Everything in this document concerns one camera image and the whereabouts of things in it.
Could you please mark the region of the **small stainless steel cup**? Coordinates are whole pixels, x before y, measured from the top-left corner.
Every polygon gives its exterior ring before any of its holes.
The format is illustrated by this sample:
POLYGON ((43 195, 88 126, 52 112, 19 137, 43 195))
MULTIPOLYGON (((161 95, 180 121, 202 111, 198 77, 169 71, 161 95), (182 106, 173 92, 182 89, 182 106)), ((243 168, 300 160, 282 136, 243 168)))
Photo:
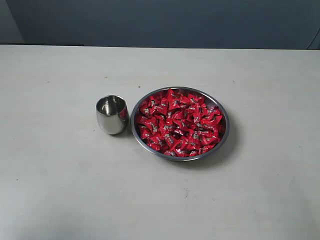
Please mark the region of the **small stainless steel cup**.
POLYGON ((96 103, 96 117, 99 127, 106 134, 121 134, 129 123, 127 104, 117 95, 102 97, 96 103))

